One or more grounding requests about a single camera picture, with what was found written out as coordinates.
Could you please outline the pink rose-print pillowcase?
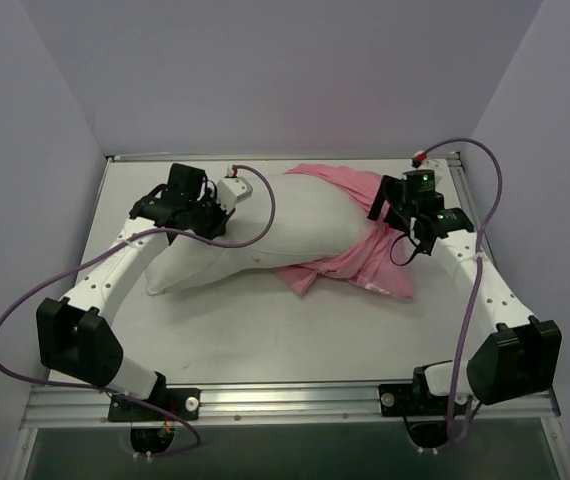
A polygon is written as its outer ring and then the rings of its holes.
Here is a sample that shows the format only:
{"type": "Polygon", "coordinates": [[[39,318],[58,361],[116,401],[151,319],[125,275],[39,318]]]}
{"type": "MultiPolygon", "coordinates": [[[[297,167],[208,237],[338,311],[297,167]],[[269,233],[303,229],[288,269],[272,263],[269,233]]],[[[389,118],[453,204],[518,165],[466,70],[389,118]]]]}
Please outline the pink rose-print pillowcase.
{"type": "MultiPolygon", "coordinates": [[[[378,187],[380,174],[354,170],[347,166],[302,163],[286,171],[288,175],[314,177],[345,193],[350,201],[368,213],[378,187]]],[[[382,220],[365,221],[365,233],[349,242],[344,251],[324,259],[275,270],[292,290],[302,295],[320,275],[349,283],[382,295],[402,299],[414,297],[415,289],[408,271],[392,262],[389,253],[400,232],[382,220]]]]}

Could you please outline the white pillow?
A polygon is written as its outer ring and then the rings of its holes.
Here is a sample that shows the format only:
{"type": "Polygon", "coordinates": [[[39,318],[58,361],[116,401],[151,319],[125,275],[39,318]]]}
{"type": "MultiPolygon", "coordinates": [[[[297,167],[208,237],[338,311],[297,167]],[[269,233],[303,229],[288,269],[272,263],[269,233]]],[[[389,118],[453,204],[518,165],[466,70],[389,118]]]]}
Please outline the white pillow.
{"type": "Polygon", "coordinates": [[[236,208],[217,240],[239,244],[267,234],[241,249],[223,249],[178,236],[149,265],[147,293],[187,290],[252,269],[274,269],[342,255],[363,240],[371,224],[349,195],[310,175],[278,174],[268,178],[276,199],[271,216],[269,194],[260,186],[236,208]]]}

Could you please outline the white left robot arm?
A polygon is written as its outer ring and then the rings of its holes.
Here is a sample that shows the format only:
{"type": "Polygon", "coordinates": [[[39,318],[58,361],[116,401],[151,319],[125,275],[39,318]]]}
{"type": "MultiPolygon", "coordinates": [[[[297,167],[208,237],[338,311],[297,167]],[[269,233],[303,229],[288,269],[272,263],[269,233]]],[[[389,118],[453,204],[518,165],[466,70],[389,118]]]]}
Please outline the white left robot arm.
{"type": "Polygon", "coordinates": [[[211,183],[204,170],[173,164],[168,180],[134,203],[113,251],[61,299],[45,299],[37,308],[41,363],[131,396],[131,408],[144,419],[159,417],[167,405],[160,375],[125,355],[112,329],[115,315],[177,231],[206,239],[223,235],[235,207],[250,191],[233,175],[211,183]]]}

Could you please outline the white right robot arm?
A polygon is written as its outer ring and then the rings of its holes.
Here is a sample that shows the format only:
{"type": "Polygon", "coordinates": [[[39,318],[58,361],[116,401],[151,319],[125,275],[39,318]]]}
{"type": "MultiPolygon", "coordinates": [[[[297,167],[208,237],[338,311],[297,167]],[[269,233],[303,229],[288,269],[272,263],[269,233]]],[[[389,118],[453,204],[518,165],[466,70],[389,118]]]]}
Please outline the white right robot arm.
{"type": "Polygon", "coordinates": [[[465,323],[478,320],[490,328],[470,359],[457,353],[452,361],[419,369],[421,380],[408,390],[415,409],[432,412],[450,393],[493,405],[551,388],[560,328],[552,320],[539,320],[517,298],[478,244],[478,231],[466,213],[446,207],[434,171],[383,176],[368,217],[400,231],[416,254],[432,257],[467,297],[471,306],[465,323]]]}

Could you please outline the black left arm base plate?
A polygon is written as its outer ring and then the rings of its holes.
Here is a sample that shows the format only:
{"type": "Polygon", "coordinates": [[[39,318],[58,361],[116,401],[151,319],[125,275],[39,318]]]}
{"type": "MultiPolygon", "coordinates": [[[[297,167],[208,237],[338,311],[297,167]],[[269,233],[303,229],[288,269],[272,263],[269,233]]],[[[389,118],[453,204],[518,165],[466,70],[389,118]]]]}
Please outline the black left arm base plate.
{"type": "MultiPolygon", "coordinates": [[[[183,420],[199,418],[201,390],[194,387],[167,387],[164,393],[155,395],[148,403],[168,411],[183,420]]],[[[140,423],[167,419],[165,414],[150,410],[140,404],[116,396],[107,414],[109,422],[140,423]]]]}

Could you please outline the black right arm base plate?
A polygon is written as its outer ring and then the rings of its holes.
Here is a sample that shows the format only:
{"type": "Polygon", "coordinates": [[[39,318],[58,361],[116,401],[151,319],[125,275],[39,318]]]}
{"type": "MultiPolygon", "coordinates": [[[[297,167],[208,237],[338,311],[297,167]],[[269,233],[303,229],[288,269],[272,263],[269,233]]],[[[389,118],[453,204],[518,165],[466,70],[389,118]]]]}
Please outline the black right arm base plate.
{"type": "Polygon", "coordinates": [[[425,386],[411,383],[379,384],[378,396],[384,417],[441,417],[448,406],[447,396],[433,395],[425,386]]]}

